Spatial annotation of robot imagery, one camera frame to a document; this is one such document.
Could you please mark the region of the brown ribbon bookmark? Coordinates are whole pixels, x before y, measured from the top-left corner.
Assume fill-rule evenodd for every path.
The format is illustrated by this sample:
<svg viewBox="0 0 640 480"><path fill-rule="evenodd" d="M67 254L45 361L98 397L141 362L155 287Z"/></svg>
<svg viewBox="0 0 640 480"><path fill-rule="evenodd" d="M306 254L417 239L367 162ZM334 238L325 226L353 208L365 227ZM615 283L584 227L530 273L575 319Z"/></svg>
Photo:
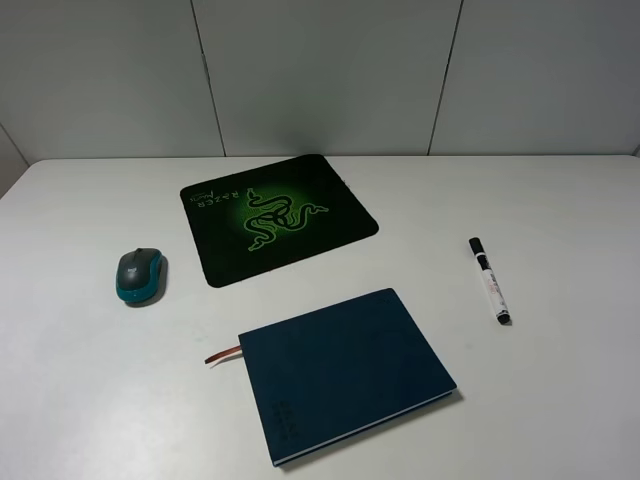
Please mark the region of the brown ribbon bookmark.
<svg viewBox="0 0 640 480"><path fill-rule="evenodd" d="M218 352L218 353L210 356L209 358L207 358L204 361L204 364L205 365L213 364L213 363L219 362L219 361L221 361L221 360L223 360L223 359L225 359L225 358L227 358L229 356L240 354L241 352L242 352L242 347L240 345L238 345L238 346L223 350L221 352Z"/></svg>

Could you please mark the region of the dark blue notebook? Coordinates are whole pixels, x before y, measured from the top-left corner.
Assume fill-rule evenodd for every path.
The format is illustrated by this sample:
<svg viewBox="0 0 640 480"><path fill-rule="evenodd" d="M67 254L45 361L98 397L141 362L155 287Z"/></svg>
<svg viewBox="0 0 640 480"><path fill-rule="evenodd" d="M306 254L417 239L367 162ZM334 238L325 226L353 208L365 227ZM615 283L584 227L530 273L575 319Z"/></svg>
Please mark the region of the dark blue notebook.
<svg viewBox="0 0 640 480"><path fill-rule="evenodd" d="M457 388L391 288L243 333L239 342L276 466Z"/></svg>

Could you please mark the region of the black green snake mouse pad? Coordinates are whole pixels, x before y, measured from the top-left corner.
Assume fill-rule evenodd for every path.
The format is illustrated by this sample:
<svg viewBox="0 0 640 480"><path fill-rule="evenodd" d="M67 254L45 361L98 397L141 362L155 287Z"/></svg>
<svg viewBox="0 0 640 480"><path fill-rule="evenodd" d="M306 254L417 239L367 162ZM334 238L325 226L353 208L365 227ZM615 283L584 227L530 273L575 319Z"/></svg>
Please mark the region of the black green snake mouse pad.
<svg viewBox="0 0 640 480"><path fill-rule="evenodd" d="M375 235L379 225L320 154L183 188L204 277L222 288Z"/></svg>

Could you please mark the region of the teal grey computer mouse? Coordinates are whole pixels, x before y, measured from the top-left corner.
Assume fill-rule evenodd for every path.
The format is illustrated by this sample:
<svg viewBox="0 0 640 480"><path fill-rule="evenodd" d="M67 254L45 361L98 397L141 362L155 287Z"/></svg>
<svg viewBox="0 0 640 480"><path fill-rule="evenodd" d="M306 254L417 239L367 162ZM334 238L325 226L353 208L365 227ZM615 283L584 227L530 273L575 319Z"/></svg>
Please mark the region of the teal grey computer mouse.
<svg viewBox="0 0 640 480"><path fill-rule="evenodd" d="M117 297L126 304L152 300L160 290L165 257L156 248L136 248L124 254L115 275Z"/></svg>

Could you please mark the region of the black white marker pen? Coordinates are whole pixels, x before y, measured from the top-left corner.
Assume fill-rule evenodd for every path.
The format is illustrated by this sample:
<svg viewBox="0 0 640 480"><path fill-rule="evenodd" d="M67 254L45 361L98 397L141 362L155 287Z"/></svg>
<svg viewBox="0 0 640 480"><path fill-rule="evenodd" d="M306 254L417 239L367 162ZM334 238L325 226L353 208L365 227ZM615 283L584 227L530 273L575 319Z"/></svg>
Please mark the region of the black white marker pen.
<svg viewBox="0 0 640 480"><path fill-rule="evenodd" d="M488 297L494 311L496 320L500 325L511 324L511 315L506 305L506 301L498 285L495 273L489 263L486 251L478 237L469 239L470 248L479 264L486 286Z"/></svg>

